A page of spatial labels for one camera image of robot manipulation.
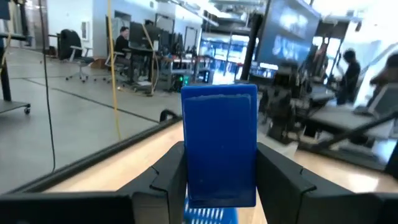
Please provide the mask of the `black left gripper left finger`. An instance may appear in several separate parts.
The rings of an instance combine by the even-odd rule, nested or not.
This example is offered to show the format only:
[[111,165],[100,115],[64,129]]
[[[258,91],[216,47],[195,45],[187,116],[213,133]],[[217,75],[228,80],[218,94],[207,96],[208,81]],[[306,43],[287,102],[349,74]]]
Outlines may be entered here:
[[0,196],[0,224],[182,224],[183,142],[117,191]]

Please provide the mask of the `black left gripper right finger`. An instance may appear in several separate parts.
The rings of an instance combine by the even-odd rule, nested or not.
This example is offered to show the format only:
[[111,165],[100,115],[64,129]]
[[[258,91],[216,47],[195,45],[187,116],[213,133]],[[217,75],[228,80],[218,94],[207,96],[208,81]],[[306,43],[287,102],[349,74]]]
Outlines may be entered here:
[[268,224],[398,224],[398,193],[355,193],[259,143],[256,187]]

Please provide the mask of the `blue rectangular plastic box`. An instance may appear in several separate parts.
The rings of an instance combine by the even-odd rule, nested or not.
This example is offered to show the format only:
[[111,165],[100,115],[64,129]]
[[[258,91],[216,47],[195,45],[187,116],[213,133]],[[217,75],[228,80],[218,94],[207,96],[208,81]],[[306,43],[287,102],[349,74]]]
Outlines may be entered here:
[[256,204],[257,87],[185,86],[181,90],[189,204]]

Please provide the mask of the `grey office chair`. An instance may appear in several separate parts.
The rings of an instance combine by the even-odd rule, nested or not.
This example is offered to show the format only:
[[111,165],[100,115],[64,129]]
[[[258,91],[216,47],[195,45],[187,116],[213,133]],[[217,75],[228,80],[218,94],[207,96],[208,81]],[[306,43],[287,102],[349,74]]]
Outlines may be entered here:
[[121,63],[117,63],[117,59],[122,57],[123,55],[124,54],[121,52],[114,52],[112,55],[108,54],[108,58],[105,61],[105,66],[115,73],[116,83],[123,82],[125,80],[125,66]]

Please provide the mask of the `black office chair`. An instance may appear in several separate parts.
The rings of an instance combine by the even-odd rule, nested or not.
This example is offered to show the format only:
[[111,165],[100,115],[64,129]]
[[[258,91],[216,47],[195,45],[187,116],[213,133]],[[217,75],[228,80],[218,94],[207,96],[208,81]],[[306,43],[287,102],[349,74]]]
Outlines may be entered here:
[[74,63],[79,68],[78,73],[66,76],[66,81],[78,77],[82,83],[85,83],[88,81],[89,75],[83,72],[83,67],[87,67],[95,61],[93,57],[88,56],[91,48],[82,46],[79,35],[71,29],[62,30],[59,38],[59,59],[63,62]]

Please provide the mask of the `blue plastic basket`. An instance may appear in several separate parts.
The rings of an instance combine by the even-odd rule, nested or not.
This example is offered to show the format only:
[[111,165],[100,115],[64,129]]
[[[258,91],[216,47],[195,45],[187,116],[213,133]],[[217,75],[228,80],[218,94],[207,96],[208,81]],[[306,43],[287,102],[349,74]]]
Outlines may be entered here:
[[235,208],[192,208],[185,199],[182,224],[238,224]]

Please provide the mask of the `dark grey box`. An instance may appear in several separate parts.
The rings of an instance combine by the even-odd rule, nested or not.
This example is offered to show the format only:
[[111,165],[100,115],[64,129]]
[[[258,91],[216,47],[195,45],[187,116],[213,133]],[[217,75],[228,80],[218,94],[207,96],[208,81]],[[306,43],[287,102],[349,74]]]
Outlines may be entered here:
[[353,113],[379,118],[395,111],[398,111],[398,83],[390,83],[382,88],[369,106],[359,106]]

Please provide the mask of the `person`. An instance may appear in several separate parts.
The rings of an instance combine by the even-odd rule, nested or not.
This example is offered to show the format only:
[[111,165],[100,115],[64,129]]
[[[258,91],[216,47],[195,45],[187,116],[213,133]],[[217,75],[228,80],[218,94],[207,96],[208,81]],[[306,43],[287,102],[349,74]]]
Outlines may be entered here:
[[123,55],[117,55],[115,62],[118,64],[123,64],[125,66],[129,66],[130,62],[129,59],[127,58],[127,53],[124,51],[124,49],[129,48],[129,28],[126,26],[122,26],[120,29],[120,34],[118,38],[116,39],[115,45],[114,45],[114,51],[123,53]]
[[384,68],[369,82],[370,85],[375,86],[375,89],[367,103],[368,106],[374,101],[382,88],[389,83],[398,83],[398,52],[388,57]]
[[356,52],[353,49],[345,50],[343,59],[348,64],[348,68],[344,72],[341,67],[337,65],[339,71],[343,73],[339,83],[340,90],[337,95],[337,105],[354,103],[356,85],[361,71],[361,66],[356,59]]

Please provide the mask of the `black rolling cart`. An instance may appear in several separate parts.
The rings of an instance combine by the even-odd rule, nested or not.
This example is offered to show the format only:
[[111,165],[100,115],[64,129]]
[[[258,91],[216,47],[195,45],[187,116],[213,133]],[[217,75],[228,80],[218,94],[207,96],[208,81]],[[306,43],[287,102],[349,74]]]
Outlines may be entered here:
[[13,101],[11,96],[11,87],[6,62],[6,49],[11,40],[26,40],[26,37],[18,34],[0,32],[0,92],[2,94],[2,98],[0,98],[0,114],[19,108],[24,108],[24,113],[29,114],[30,103]]

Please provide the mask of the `large dark display screen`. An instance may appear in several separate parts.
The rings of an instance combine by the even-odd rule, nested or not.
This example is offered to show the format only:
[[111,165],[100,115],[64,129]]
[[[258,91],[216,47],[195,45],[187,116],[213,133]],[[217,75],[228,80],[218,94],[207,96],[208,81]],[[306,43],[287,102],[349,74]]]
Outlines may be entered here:
[[255,60],[280,65],[307,58],[321,14],[304,0],[269,0],[262,20]]

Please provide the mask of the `black aluminium table frame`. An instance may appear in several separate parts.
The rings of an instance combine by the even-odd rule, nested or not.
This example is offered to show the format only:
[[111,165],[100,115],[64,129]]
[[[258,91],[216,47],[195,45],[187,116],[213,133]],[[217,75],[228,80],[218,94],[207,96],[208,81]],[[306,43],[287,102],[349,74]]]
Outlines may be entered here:
[[[182,138],[182,119],[176,116],[11,192],[116,190],[146,170]],[[296,143],[285,146],[264,135],[260,135],[259,140],[304,168],[353,192],[398,193],[398,180],[389,175],[298,151]]]

